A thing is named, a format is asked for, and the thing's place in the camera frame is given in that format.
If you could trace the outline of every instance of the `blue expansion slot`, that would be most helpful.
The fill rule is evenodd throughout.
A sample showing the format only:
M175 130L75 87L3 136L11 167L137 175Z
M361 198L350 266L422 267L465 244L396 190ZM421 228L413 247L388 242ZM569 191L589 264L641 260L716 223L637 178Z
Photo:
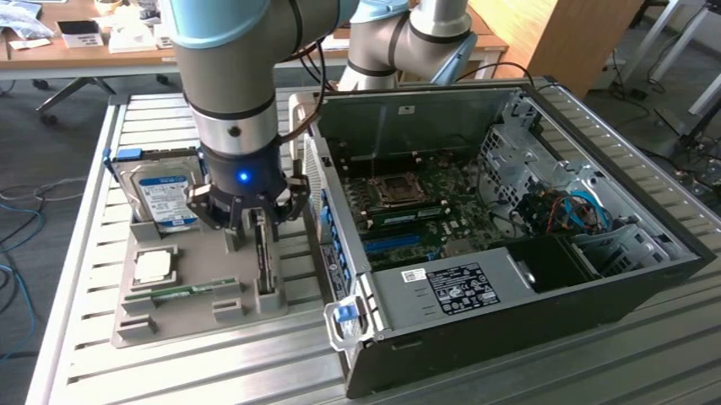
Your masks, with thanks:
M368 242L364 248L365 248L365 251L370 253L376 251L385 251L388 249L393 249L397 247L418 245L420 242L421 242L420 235L409 235L409 236L402 236L400 238L390 239L390 240Z

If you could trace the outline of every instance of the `power supply label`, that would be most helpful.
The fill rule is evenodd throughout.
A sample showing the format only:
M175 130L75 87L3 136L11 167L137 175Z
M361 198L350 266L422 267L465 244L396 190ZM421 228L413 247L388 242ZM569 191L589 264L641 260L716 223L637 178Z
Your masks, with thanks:
M501 302L479 263L429 272L428 278L447 315Z

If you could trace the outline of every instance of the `desk leg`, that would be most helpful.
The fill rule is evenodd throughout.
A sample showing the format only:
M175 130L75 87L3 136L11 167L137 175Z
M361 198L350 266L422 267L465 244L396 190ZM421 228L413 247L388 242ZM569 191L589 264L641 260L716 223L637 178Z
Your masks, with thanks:
M668 72L668 69L675 64L676 59L679 59L679 56L684 52L684 49L687 49L687 45L690 44L691 40L695 38L696 30L702 26L702 23L704 22L704 19L707 18L707 15L710 15L710 13L711 13L710 9L706 8L703 12L696 16L690 27L687 28L687 32L684 32L684 35L679 39L679 42L676 42L675 47L672 48L667 57L661 61L661 64L653 71L652 79L656 80L657 82L661 81L661 79L664 78L664 75Z
M702 115L710 109L710 104L718 97L721 97L721 74L711 84L707 91L703 92L696 103L691 106L690 112L695 116Z
M668 22L671 21L676 10L682 6L682 0L671 0L668 2L668 6L664 9L664 13L656 20L656 24L652 27L652 30L647 34L644 41L641 42L641 45L639 46L636 53L633 54L633 57L627 62L627 66L624 68L624 71L621 72L621 78L624 79L624 83L628 83L629 78L632 78L633 71L639 67L639 64L644 60L645 55L652 50L653 42L659 39L659 36L661 35L661 31L668 25Z
M480 67L491 65L493 63L499 63L501 60L501 53L500 52L483 52L484 58L480 61ZM485 69L481 69L473 78L481 79L481 78L495 78L496 73L496 67L487 67Z

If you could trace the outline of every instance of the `wooden desk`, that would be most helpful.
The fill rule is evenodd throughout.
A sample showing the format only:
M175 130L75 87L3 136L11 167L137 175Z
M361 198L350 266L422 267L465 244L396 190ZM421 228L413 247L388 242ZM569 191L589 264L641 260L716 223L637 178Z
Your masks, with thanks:
M472 15L473 29L480 33L480 42L472 60L485 64L497 62L508 45L493 34L481 17L476 13ZM41 21L53 30L58 30L57 21L83 20L93 17L98 17L93 0L43 3ZM173 49L111 54L107 46L67 48L62 37L55 37L51 39L53 45L50 46L15 51L5 43L3 37L7 41L18 39L13 30L6 30L5 34L0 35L0 80L178 72ZM345 50L329 51L329 66L345 65L348 57L349 52ZM298 62L281 65L282 68L300 66Z
M503 61L532 75L552 75L584 96L603 72L643 0L471 0L495 33L509 43ZM519 78L511 66L496 77Z

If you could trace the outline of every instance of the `motherboard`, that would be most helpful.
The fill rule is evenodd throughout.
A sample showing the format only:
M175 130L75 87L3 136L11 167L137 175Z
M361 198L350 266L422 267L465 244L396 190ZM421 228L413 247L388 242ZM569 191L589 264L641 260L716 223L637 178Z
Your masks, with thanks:
M484 251L512 236L477 194L476 157L444 151L345 165L344 190L374 270Z

